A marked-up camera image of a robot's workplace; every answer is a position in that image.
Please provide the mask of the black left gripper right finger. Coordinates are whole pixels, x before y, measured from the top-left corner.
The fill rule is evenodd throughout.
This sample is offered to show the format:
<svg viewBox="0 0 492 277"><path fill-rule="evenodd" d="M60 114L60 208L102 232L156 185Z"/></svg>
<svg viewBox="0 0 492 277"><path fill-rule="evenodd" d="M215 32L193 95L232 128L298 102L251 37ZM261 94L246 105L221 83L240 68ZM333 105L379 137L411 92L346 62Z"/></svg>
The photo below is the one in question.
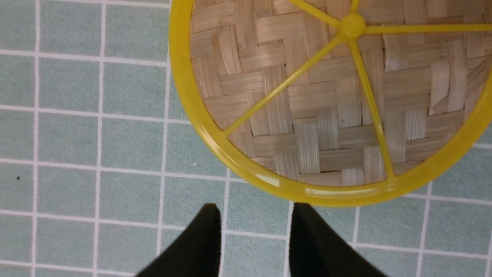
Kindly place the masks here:
<svg viewBox="0 0 492 277"><path fill-rule="evenodd" d="M292 277L384 277L309 204L294 203L289 242Z"/></svg>

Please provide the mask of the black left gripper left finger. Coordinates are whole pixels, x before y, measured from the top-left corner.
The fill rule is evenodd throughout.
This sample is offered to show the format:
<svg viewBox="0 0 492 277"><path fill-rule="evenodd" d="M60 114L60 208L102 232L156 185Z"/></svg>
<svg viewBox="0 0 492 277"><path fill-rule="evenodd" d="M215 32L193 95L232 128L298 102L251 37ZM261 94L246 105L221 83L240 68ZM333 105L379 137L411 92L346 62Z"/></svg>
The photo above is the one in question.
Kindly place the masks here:
<svg viewBox="0 0 492 277"><path fill-rule="evenodd" d="M204 204L191 223L138 277L218 277L221 220L216 204Z"/></svg>

